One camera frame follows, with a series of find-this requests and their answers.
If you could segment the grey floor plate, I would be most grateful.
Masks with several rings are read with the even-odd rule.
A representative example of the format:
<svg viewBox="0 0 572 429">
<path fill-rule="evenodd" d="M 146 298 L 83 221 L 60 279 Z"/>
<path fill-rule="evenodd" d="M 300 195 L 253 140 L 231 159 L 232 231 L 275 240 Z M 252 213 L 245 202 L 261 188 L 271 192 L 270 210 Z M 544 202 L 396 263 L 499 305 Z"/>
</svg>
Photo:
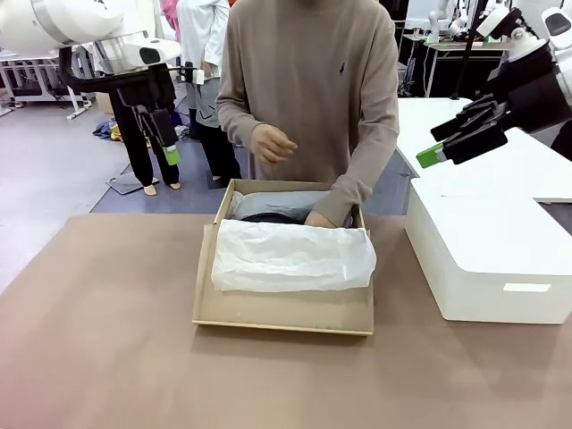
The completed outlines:
<svg viewBox="0 0 572 429">
<path fill-rule="evenodd" d="M 140 189 L 145 189 L 133 172 L 122 173 L 109 179 L 106 184 L 120 195 L 127 195 Z"/>
</svg>

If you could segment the background work table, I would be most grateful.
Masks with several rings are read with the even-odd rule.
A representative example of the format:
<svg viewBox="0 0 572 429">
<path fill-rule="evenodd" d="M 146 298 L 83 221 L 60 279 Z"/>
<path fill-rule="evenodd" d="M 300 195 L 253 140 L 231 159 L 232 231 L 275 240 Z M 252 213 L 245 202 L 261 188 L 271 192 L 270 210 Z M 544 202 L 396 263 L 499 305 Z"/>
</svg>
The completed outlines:
<svg viewBox="0 0 572 429">
<path fill-rule="evenodd" d="M 464 43 L 424 43 L 423 97 L 452 95 L 463 56 Z M 508 42 L 475 42 L 472 45 L 460 90 L 460 97 L 472 98 L 481 92 L 489 73 L 509 51 Z"/>
</svg>

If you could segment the person's left hand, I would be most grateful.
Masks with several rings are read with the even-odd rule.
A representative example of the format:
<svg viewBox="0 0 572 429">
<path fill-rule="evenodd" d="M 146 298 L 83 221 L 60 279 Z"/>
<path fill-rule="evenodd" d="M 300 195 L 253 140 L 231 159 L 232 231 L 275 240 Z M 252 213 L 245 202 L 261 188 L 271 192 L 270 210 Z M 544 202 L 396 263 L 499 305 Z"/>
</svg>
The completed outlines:
<svg viewBox="0 0 572 429">
<path fill-rule="evenodd" d="M 335 229 L 336 225 L 325 218 L 323 215 L 317 213 L 316 211 L 312 211 L 305 221 L 305 225 L 313 226 L 313 227 L 320 227 L 320 228 L 330 228 Z"/>
</svg>

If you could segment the black vertical pole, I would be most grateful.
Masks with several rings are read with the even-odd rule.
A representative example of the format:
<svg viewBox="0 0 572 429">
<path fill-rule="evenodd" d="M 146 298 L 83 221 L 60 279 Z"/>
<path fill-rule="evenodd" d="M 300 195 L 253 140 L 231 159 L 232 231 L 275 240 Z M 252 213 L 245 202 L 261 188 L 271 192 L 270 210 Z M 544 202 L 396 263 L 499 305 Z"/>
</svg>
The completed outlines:
<svg viewBox="0 0 572 429">
<path fill-rule="evenodd" d="M 468 58 L 470 55 L 470 51 L 472 49 L 472 44 L 475 39 L 475 36 L 471 34 L 471 29 L 467 27 L 467 24 L 469 22 L 468 18 L 469 7 L 467 6 L 468 1 L 470 0 L 456 0 L 456 3 L 454 4 L 451 23 L 449 26 L 449 33 L 451 37 L 455 41 L 463 42 L 465 45 L 463 50 L 463 56 L 461 59 L 461 65 L 458 71 L 458 76 L 456 78 L 456 83 L 452 95 L 450 96 L 450 98 L 453 100 L 457 100 L 459 98 L 460 90 L 462 87 L 468 63 Z"/>
</svg>

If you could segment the black leather buckle shoe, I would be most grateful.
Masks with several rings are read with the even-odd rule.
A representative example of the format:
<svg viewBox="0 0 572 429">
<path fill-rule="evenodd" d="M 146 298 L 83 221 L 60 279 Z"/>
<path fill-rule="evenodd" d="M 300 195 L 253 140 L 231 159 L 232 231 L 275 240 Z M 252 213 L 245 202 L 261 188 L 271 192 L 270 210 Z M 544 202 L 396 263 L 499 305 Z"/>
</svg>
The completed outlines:
<svg viewBox="0 0 572 429">
<path fill-rule="evenodd" d="M 306 222 L 309 212 L 294 212 L 289 214 L 266 212 L 251 214 L 241 218 L 242 222 L 248 223 L 279 223 L 303 225 Z"/>
</svg>

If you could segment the person's right forearm beige sleeve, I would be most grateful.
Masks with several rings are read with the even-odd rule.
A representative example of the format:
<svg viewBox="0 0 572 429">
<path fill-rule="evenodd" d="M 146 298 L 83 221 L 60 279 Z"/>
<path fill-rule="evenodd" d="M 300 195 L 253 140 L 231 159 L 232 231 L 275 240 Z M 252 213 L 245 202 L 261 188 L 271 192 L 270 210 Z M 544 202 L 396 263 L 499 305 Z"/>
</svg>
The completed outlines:
<svg viewBox="0 0 572 429">
<path fill-rule="evenodd" d="M 249 110 L 244 97 L 221 93 L 216 100 L 219 123 L 231 143 L 249 147 L 253 131 L 261 125 Z"/>
</svg>

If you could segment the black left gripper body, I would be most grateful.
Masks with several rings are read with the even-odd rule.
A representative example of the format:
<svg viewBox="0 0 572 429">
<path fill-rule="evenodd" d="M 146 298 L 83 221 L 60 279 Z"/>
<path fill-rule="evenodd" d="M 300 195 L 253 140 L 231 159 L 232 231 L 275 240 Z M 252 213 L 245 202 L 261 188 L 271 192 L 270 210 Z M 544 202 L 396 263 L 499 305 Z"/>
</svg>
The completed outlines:
<svg viewBox="0 0 572 429">
<path fill-rule="evenodd" d="M 149 112 L 166 109 L 171 113 L 174 110 L 176 95 L 168 71 L 154 71 L 142 81 L 122 85 L 118 93 L 127 106 L 143 106 Z"/>
</svg>

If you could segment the pink garment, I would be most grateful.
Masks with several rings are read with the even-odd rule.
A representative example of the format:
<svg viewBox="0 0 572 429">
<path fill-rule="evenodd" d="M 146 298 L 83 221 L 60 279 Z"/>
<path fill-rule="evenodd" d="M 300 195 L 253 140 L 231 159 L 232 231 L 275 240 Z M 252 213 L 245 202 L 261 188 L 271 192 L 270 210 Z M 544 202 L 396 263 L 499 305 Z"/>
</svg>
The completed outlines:
<svg viewBox="0 0 572 429">
<path fill-rule="evenodd" d="M 177 13 L 179 0 L 161 0 L 161 8 L 164 17 L 170 27 L 175 31 L 175 39 L 180 41 L 180 26 Z"/>
</svg>

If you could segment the white tissue paper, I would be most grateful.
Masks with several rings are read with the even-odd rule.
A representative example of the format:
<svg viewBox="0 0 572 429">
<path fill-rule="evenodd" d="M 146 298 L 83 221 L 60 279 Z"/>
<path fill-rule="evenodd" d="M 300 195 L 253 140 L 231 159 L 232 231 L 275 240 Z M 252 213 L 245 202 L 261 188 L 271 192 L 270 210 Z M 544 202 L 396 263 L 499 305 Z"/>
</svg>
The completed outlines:
<svg viewBox="0 0 572 429">
<path fill-rule="evenodd" d="M 248 223 L 258 213 L 311 213 L 318 190 L 233 192 L 216 234 L 211 280 L 222 291 L 338 291 L 368 286 L 377 258 L 365 228 Z"/>
</svg>

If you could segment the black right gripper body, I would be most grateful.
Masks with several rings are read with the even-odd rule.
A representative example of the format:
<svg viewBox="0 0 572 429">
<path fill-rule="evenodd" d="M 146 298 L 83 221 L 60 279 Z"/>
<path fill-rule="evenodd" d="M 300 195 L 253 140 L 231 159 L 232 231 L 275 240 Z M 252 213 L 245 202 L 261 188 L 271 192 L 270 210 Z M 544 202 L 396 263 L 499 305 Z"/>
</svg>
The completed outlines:
<svg viewBox="0 0 572 429">
<path fill-rule="evenodd" d="M 561 87 L 550 45 L 493 70 L 481 90 L 501 107 L 503 130 L 536 133 L 561 123 Z"/>
</svg>

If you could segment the white background desk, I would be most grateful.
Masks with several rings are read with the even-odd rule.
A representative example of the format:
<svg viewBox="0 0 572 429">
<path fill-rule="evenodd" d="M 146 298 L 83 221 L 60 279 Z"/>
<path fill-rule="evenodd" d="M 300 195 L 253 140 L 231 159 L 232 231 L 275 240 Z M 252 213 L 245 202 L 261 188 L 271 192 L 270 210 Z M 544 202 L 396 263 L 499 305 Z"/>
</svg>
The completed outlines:
<svg viewBox="0 0 572 429">
<path fill-rule="evenodd" d="M 84 114 L 96 95 L 78 92 L 66 86 L 58 74 L 58 53 L 17 55 L 0 51 L 0 117 L 28 103 L 68 103 L 69 121 Z"/>
</svg>

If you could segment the bystander in black trousers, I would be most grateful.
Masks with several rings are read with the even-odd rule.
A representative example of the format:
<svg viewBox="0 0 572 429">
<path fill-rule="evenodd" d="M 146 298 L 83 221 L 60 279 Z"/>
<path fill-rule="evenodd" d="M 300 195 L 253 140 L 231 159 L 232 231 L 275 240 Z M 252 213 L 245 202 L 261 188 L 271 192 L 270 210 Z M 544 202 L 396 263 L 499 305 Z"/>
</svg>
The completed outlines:
<svg viewBox="0 0 572 429">
<path fill-rule="evenodd" d="M 157 195 L 153 184 L 154 170 L 147 144 L 150 144 L 156 157 L 164 184 L 174 190 L 180 189 L 179 167 L 176 164 L 168 164 L 161 144 L 144 123 L 139 109 L 124 104 L 119 89 L 110 92 L 109 97 L 132 171 L 143 186 L 144 193 L 150 197 Z"/>
</svg>

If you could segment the person's left forearm beige sleeve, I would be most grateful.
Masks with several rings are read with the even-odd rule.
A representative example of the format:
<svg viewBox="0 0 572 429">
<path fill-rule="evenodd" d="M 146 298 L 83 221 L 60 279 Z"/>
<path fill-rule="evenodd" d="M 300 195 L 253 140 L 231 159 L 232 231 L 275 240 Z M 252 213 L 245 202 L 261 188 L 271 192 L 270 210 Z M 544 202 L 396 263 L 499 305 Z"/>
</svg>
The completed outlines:
<svg viewBox="0 0 572 429">
<path fill-rule="evenodd" d="M 397 145 L 399 131 L 384 125 L 359 128 L 359 140 L 345 173 L 339 176 L 327 195 L 313 211 L 337 227 L 345 222 L 349 211 L 367 201 Z"/>
</svg>

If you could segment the person in beige sweater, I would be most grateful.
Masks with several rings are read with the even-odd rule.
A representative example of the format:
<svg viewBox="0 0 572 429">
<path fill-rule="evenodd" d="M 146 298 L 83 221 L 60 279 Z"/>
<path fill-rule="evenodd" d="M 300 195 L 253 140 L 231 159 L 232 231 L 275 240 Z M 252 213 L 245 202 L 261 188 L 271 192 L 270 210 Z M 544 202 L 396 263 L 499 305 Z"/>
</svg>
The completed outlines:
<svg viewBox="0 0 572 429">
<path fill-rule="evenodd" d="M 394 23 L 377 0 L 238 0 L 219 95 L 246 98 L 258 121 L 298 145 L 278 164 L 245 147 L 253 176 L 330 190 L 348 168 L 360 127 L 399 130 L 397 64 Z"/>
</svg>

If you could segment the blue yellow clothing pile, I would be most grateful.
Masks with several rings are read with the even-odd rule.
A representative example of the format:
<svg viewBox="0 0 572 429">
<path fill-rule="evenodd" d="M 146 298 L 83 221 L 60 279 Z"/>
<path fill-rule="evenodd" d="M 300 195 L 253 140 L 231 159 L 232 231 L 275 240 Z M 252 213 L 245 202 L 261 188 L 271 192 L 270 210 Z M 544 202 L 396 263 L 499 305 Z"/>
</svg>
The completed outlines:
<svg viewBox="0 0 572 429">
<path fill-rule="evenodd" d="M 117 122 L 114 120 L 101 122 L 92 131 L 92 134 L 95 137 L 98 137 L 99 139 L 103 140 L 122 141 L 122 135 L 119 126 Z"/>
</svg>

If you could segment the small white clamped block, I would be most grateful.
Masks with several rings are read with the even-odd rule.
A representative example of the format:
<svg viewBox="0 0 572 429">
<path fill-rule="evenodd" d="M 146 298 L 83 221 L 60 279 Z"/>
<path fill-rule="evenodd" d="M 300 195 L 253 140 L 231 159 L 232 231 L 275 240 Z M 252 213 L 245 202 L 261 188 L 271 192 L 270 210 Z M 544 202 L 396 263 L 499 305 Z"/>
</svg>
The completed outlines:
<svg viewBox="0 0 572 429">
<path fill-rule="evenodd" d="M 197 67 L 194 67 L 191 62 L 186 62 L 180 68 L 181 79 L 186 83 L 193 85 L 203 85 L 205 82 L 205 72 Z"/>
</svg>

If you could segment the bystander in white coat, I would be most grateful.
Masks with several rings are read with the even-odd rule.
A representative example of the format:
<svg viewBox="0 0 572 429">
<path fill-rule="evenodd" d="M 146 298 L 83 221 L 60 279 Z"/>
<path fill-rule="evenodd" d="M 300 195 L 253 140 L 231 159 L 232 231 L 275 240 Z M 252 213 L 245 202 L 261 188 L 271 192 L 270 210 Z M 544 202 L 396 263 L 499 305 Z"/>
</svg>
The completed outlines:
<svg viewBox="0 0 572 429">
<path fill-rule="evenodd" d="M 179 0 L 177 5 L 182 61 L 204 73 L 203 83 L 186 84 L 190 119 L 196 124 L 212 180 L 219 186 L 241 177 L 234 146 L 216 111 L 230 9 L 229 0 Z"/>
</svg>

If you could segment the white plastic bin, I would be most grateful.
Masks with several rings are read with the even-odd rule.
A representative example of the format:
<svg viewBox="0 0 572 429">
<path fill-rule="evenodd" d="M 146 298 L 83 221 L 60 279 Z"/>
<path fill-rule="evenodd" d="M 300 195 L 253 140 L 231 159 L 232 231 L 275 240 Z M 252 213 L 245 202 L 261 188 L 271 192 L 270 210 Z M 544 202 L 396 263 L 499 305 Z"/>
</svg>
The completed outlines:
<svg viewBox="0 0 572 429">
<path fill-rule="evenodd" d="M 405 230 L 444 319 L 564 324 L 572 316 L 572 235 L 533 199 L 446 196 L 414 179 Z M 507 292 L 507 282 L 551 288 Z"/>
</svg>

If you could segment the white side table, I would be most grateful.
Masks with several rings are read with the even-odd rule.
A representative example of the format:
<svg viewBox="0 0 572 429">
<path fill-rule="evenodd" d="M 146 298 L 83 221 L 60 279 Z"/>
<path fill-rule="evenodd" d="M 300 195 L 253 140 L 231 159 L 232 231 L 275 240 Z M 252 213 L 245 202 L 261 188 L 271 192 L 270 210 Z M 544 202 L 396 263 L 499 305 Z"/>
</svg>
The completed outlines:
<svg viewBox="0 0 572 429">
<path fill-rule="evenodd" d="M 422 168 L 416 155 L 435 144 L 431 129 L 452 119 L 469 103 L 466 98 L 447 97 L 399 100 L 397 150 L 416 177 L 446 196 L 500 195 L 572 203 L 572 162 L 519 129 L 506 132 L 506 145 L 473 160 Z"/>
</svg>

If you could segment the person's right hand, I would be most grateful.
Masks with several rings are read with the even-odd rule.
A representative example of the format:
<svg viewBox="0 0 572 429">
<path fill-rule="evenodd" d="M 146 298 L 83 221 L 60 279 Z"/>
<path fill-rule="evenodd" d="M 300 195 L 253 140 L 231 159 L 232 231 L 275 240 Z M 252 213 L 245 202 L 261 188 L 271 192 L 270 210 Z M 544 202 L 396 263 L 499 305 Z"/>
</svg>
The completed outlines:
<svg viewBox="0 0 572 429">
<path fill-rule="evenodd" d="M 281 130 L 269 124 L 258 124 L 252 131 L 249 149 L 263 163 L 278 164 L 287 161 L 298 148 Z"/>
</svg>

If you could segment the white label on bin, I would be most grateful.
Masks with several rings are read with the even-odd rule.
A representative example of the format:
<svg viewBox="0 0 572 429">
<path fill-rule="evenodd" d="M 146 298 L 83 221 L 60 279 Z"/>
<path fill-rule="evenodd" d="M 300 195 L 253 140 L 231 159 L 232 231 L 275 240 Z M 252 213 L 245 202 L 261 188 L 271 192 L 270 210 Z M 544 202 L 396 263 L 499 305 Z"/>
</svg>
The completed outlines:
<svg viewBox="0 0 572 429">
<path fill-rule="evenodd" d="M 545 293 L 549 291 L 551 285 L 549 283 L 510 283 L 507 282 L 503 286 L 503 290 L 507 292 L 520 293 Z"/>
</svg>

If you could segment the brown cardboard shoe box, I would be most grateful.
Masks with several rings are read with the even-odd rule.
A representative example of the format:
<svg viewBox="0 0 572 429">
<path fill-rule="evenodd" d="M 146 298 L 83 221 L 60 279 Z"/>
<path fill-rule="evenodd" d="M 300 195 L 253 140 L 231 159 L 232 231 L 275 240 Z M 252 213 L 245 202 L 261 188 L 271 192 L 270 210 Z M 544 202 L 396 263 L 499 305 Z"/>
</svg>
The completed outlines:
<svg viewBox="0 0 572 429">
<path fill-rule="evenodd" d="M 318 190 L 324 183 L 300 181 L 233 180 L 212 224 L 204 229 L 198 260 L 192 321 L 197 325 L 248 327 L 298 332 L 369 336 L 374 331 L 373 275 L 367 287 L 338 291 L 249 292 L 215 288 L 211 274 L 216 234 L 227 214 L 233 192 L 291 192 Z M 365 228 L 359 206 L 353 207 L 350 223 Z"/>
</svg>

